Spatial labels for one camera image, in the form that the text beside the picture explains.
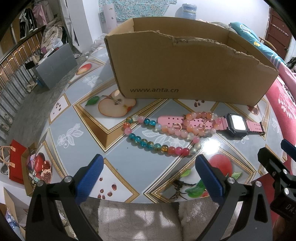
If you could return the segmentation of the pink strap smartwatch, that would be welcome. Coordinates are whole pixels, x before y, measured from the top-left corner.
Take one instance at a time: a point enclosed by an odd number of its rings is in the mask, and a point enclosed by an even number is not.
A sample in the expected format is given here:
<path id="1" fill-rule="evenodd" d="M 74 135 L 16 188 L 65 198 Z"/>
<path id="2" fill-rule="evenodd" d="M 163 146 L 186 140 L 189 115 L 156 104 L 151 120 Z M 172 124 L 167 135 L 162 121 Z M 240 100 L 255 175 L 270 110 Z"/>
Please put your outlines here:
<path id="1" fill-rule="evenodd" d="M 225 116 L 216 116 L 213 113 L 191 113 L 186 116 L 163 115 L 158 117 L 157 123 L 168 127 L 197 131 L 226 131 L 231 137 L 243 138 L 246 135 L 265 135 L 261 122 L 253 122 L 235 113 Z"/>

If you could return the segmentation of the red floral blanket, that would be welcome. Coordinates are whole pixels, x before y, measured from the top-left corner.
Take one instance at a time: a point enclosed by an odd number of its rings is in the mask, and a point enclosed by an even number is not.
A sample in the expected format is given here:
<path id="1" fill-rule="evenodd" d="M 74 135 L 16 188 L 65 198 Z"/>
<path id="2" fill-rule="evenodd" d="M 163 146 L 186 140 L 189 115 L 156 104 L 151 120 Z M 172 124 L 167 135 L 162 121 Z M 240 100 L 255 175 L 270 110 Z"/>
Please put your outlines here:
<path id="1" fill-rule="evenodd" d="M 284 64 L 266 96 L 273 107 L 283 138 L 295 145 L 295 73 Z M 271 212 L 274 240 L 295 240 L 295 221 Z"/>

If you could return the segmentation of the red paper bag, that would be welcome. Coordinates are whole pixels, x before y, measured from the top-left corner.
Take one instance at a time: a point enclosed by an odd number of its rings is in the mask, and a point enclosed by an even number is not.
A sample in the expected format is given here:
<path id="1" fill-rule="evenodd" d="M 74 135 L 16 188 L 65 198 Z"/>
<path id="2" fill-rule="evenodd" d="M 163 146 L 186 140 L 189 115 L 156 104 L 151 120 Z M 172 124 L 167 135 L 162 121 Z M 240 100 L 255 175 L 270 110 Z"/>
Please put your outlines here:
<path id="1" fill-rule="evenodd" d="M 16 150 L 10 151 L 10 163 L 13 163 L 15 166 L 10 166 L 9 168 L 9 179 L 16 183 L 24 184 L 21 157 L 27 148 L 15 140 L 12 140 L 11 146 Z"/>

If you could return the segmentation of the brown paper bag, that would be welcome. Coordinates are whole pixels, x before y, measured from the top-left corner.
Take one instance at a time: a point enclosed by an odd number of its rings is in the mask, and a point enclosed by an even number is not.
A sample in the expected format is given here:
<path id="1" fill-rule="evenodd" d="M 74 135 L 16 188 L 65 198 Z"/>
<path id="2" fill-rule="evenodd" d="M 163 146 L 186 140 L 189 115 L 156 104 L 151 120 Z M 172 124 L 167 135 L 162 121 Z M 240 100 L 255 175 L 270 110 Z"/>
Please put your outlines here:
<path id="1" fill-rule="evenodd" d="M 21 155 L 23 183 L 26 195 L 32 197 L 34 189 L 39 179 L 34 177 L 33 162 L 31 156 L 36 153 L 36 143 L 32 143 Z"/>

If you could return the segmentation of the brown wooden door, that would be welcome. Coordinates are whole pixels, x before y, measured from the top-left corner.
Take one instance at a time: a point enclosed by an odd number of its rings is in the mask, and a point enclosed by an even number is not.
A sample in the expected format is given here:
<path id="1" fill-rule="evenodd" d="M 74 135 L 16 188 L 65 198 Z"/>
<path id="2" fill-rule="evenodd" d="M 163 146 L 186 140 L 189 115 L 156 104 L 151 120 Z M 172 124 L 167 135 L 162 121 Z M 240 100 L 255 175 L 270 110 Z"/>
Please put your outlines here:
<path id="1" fill-rule="evenodd" d="M 264 40 L 265 44 L 285 59 L 292 34 L 280 15 L 272 8 L 269 9 L 269 20 Z"/>

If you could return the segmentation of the blue patterned pillow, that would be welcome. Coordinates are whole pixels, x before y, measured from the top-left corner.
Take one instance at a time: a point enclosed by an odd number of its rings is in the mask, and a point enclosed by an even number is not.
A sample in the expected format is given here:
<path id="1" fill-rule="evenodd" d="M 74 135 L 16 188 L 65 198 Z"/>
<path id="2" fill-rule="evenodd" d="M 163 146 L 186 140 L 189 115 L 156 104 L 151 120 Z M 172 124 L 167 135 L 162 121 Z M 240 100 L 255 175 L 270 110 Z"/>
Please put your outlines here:
<path id="1" fill-rule="evenodd" d="M 262 44 L 260 42 L 259 37 L 248 28 L 246 25 L 240 23 L 240 22 L 231 22 L 229 26 L 236 31 L 238 35 L 243 37 L 245 40 L 250 42 L 254 47 L 259 49 L 260 52 L 262 52 L 266 58 L 268 58 L 271 63 L 276 66 L 276 68 L 279 67 L 280 63 L 285 64 L 283 59 L 271 48 L 267 47 L 266 45 Z"/>

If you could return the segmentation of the brown cardboard box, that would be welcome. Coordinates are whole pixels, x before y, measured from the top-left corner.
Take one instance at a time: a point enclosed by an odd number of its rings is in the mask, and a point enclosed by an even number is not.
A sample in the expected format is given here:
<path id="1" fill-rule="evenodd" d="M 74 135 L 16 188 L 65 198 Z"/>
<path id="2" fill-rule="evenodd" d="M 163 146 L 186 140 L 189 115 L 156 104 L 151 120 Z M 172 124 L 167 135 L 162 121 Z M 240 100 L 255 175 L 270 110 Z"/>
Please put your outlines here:
<path id="1" fill-rule="evenodd" d="M 104 41 L 119 91 L 127 98 L 254 106 L 279 74 L 243 37 L 202 21 L 131 18 Z"/>

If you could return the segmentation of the metal balcony railing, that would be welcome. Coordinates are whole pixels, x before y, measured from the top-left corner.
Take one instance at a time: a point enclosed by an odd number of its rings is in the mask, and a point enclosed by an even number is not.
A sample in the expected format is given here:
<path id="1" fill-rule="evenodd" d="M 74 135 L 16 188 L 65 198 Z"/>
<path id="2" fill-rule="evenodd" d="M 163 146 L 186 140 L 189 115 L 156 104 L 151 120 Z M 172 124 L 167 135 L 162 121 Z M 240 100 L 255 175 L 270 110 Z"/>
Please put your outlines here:
<path id="1" fill-rule="evenodd" d="M 28 65 L 40 53 L 44 29 L 32 32 L 1 56 L 1 143 L 7 142 L 12 122 L 29 95 L 27 86 L 37 80 Z"/>

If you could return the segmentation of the grey storage box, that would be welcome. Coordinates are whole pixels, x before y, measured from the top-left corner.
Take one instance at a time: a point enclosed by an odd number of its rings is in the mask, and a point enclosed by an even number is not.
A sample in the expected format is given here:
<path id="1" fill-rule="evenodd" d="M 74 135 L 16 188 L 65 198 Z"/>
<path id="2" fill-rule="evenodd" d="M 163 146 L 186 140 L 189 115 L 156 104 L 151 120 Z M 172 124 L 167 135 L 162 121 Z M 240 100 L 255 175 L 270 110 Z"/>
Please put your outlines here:
<path id="1" fill-rule="evenodd" d="M 35 66 L 33 72 L 41 84 L 51 90 L 76 66 L 77 61 L 67 43 L 48 56 L 41 64 Z"/>

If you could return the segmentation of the blue water jug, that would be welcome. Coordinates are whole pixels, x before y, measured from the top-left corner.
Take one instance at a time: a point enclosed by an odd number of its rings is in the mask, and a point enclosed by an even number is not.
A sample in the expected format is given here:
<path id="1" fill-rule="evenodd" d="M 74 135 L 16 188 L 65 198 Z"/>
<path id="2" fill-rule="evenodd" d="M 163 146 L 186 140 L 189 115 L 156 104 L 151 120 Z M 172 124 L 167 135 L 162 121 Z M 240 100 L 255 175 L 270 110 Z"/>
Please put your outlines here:
<path id="1" fill-rule="evenodd" d="M 195 4 L 182 4 L 181 17 L 196 20 L 197 6 Z"/>

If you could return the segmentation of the hanging clothes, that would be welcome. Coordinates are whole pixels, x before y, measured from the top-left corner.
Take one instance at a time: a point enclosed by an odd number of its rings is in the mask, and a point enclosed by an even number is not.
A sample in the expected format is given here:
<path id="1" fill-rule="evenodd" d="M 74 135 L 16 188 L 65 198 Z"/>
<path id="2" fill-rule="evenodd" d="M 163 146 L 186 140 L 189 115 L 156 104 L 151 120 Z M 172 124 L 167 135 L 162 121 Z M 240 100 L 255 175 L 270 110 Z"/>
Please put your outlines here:
<path id="1" fill-rule="evenodd" d="M 31 7 L 23 9 L 19 15 L 20 40 L 48 25 L 53 18 L 48 1 L 33 1 Z"/>

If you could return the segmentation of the blue floral hanging cloth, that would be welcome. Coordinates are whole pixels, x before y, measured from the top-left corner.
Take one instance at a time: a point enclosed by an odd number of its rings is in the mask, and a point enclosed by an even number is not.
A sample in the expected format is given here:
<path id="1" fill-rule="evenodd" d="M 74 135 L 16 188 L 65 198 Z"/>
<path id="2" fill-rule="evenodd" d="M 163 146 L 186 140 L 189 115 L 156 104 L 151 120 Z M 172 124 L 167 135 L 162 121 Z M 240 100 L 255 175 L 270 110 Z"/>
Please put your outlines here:
<path id="1" fill-rule="evenodd" d="M 102 22 L 105 22 L 103 6 L 114 4 L 116 20 L 118 22 L 126 21 L 130 18 L 141 18 L 147 16 L 163 16 L 171 4 L 176 4 L 175 0 L 99 0 L 99 15 Z"/>

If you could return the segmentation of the white cylindrical appliance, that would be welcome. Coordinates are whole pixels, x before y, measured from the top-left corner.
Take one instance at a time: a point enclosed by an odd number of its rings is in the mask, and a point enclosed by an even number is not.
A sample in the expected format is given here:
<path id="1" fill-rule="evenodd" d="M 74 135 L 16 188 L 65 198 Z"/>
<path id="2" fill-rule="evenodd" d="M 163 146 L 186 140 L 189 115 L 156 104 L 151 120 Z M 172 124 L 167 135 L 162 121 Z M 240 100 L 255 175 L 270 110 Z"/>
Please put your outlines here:
<path id="1" fill-rule="evenodd" d="M 114 4 L 106 4 L 103 6 L 103 13 L 105 16 L 105 22 L 107 26 L 107 32 L 117 28 L 117 19 Z"/>

